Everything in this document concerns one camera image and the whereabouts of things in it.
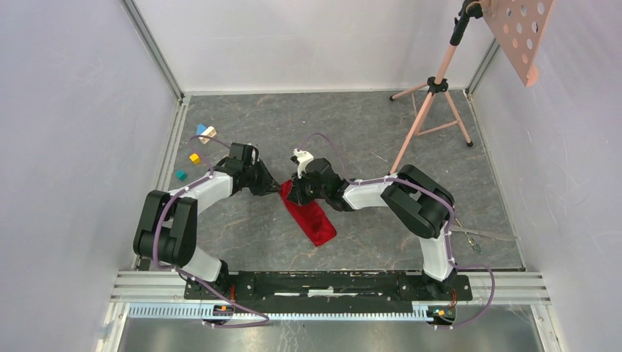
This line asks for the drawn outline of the red cloth napkin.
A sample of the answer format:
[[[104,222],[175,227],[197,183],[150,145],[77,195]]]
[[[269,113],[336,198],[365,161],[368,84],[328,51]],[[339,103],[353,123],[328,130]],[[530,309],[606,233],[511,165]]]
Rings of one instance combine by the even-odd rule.
[[[337,230],[315,200],[307,205],[297,205],[295,202],[288,200],[292,186],[293,182],[291,180],[282,183],[279,195],[285,208],[310,242],[318,247],[335,238]]]

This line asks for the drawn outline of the iridescent spoon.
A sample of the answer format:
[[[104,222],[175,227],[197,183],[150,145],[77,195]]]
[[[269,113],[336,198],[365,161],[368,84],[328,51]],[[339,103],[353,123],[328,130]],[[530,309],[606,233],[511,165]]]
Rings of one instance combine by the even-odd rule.
[[[472,237],[472,234],[467,232],[466,230],[461,230],[461,233],[464,234],[467,242],[472,247],[472,251],[477,253],[478,255],[481,255],[483,253],[483,250],[482,250],[481,246]]]

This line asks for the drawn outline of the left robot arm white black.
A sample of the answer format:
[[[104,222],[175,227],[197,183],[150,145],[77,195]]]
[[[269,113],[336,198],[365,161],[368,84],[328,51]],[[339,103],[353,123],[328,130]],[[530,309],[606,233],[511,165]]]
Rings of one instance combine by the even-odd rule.
[[[233,143],[227,157],[186,186],[147,194],[133,240],[133,251],[162,268],[175,269],[189,279],[202,280],[211,298],[230,291],[225,261],[197,246],[198,216],[210,206],[249,189],[255,196],[278,192],[279,184],[250,144]]]

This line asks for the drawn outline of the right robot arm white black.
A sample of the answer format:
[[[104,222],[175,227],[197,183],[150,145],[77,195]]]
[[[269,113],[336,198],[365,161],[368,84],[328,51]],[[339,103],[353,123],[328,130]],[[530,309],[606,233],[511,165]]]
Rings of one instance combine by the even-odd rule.
[[[442,299],[453,290],[455,262],[446,241],[455,208],[449,191],[412,165],[387,176],[361,180],[339,176],[328,160],[306,151],[297,150],[291,159],[297,170],[288,200],[307,205],[322,199],[340,212],[389,208],[419,238],[425,293]]]

